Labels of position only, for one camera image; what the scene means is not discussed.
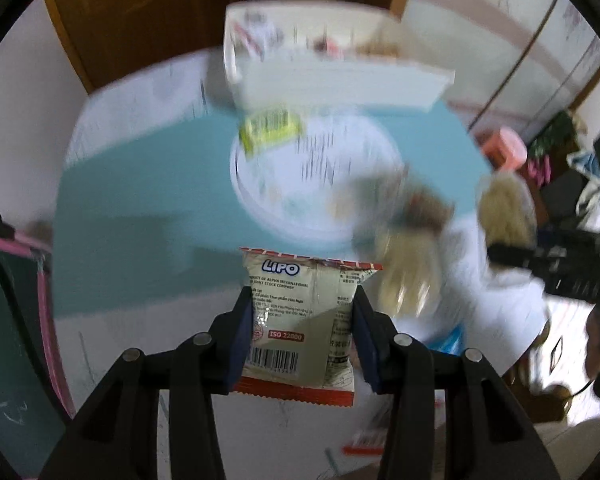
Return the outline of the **yellow puff snack bag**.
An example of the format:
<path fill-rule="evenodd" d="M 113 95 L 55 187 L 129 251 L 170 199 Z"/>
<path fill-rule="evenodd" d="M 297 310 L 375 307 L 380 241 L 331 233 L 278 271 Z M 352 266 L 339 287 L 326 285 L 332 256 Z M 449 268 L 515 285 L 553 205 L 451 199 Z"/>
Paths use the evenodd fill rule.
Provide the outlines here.
<path fill-rule="evenodd" d="M 477 217 L 486 247 L 535 246 L 538 224 L 534 203 L 527 183 L 518 174 L 499 171 L 481 182 Z"/>

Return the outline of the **blue foil snack packet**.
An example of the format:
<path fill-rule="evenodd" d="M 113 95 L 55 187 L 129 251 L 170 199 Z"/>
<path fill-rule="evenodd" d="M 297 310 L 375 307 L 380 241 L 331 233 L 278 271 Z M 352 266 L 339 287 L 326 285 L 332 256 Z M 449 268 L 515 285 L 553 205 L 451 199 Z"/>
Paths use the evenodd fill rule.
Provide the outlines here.
<path fill-rule="evenodd" d="M 453 327 L 446 335 L 428 341 L 426 347 L 450 356 L 460 356 L 465 350 L 464 327 L 461 325 Z"/>

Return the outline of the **dark dried fruit packet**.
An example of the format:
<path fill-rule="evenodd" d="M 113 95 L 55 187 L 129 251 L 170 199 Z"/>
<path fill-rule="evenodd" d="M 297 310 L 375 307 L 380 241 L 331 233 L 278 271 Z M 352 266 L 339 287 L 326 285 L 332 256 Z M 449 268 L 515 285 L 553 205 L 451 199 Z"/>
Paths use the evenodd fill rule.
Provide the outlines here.
<path fill-rule="evenodd" d="M 390 411 L 377 412 L 341 451 L 349 456 L 381 456 L 384 452 L 390 425 Z"/>

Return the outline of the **Lipo biscuit packet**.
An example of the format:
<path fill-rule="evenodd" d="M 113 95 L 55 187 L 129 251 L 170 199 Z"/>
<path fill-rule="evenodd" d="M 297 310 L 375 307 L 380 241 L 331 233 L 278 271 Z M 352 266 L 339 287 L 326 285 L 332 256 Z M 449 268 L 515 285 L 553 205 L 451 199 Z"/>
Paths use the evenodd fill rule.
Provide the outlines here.
<path fill-rule="evenodd" d="M 351 316 L 376 262 L 242 248 L 252 292 L 251 346 L 235 390 L 250 396 L 350 408 Z"/>

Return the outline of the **nut snack packet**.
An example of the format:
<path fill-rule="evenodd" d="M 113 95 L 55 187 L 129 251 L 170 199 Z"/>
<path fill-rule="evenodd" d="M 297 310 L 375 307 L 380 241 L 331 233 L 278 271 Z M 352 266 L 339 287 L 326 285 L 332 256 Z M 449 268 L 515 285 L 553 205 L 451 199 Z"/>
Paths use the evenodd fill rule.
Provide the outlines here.
<path fill-rule="evenodd" d="M 394 226 L 440 232 L 454 217 L 455 204 L 404 168 L 338 184 L 327 211 L 355 235 Z"/>

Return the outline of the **pink plastic stool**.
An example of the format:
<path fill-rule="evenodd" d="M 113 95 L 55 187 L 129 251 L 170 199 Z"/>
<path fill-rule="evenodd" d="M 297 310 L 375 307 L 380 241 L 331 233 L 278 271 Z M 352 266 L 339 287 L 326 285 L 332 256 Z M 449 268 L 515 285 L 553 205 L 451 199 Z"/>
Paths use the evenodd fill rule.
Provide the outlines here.
<path fill-rule="evenodd" d="M 526 144 L 515 130 L 508 127 L 501 127 L 485 136 L 480 150 L 498 171 L 516 171 L 528 158 Z"/>

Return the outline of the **patterned tablecloth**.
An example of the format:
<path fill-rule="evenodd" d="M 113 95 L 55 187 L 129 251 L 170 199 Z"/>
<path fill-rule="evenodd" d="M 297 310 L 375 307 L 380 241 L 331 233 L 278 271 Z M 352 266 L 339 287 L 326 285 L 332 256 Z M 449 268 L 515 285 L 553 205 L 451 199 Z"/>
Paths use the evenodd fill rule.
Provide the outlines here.
<path fill-rule="evenodd" d="M 249 286 L 242 248 L 376 262 L 376 236 L 334 220 L 338 184 L 404 168 L 455 204 L 437 237 L 442 291 L 430 318 L 391 318 L 425 347 L 461 325 L 465 350 L 429 350 L 445 394 L 449 479 L 553 479 L 557 471 L 502 374 L 540 332 L 542 290 L 484 288 L 479 182 L 490 165 L 444 105 L 282 107 L 296 140 L 247 156 L 247 117 L 225 88 L 220 50 L 173 64 L 192 118 L 73 159 L 54 221 L 53 304 L 62 365 L 83 402 L 44 467 L 50 479 L 155 479 L 169 451 L 174 351 L 234 308 Z M 355 344 L 350 408 L 250 396 L 212 398 L 224 479 L 315 479 L 378 403 Z"/>

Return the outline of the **green snack packet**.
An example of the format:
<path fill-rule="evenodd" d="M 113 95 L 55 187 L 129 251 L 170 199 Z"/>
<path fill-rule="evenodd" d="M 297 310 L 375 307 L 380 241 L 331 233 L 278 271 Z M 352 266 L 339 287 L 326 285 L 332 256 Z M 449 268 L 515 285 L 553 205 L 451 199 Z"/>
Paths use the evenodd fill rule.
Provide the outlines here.
<path fill-rule="evenodd" d="M 247 156 L 296 140 L 303 134 L 302 119 L 288 108 L 260 110 L 245 118 L 238 138 Z"/>

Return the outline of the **white plastic storage bin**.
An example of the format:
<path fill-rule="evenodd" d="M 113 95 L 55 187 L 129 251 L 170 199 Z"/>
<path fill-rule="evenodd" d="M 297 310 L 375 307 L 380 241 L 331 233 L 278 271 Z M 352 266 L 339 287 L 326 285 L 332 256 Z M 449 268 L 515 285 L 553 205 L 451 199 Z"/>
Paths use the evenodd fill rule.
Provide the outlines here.
<path fill-rule="evenodd" d="M 430 110 L 455 79 L 388 11 L 321 0 L 253 0 L 225 12 L 224 70 L 241 110 Z"/>

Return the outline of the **wooden door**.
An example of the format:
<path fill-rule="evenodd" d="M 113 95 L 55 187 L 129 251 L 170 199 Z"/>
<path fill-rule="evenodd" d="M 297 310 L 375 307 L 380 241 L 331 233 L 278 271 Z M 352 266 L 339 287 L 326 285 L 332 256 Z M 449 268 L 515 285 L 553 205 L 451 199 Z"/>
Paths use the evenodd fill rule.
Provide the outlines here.
<path fill-rule="evenodd" d="M 44 0 L 87 92 L 152 64 L 218 46 L 238 0 Z"/>

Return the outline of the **green chalkboard pink frame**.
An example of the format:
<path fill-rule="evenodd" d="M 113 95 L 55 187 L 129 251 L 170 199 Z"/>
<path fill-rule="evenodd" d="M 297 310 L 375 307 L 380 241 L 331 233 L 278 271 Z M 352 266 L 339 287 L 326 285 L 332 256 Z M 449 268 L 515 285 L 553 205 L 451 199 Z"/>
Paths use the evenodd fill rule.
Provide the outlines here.
<path fill-rule="evenodd" d="M 76 409 L 59 355 L 50 254 L 0 239 L 0 453 L 35 479 Z"/>

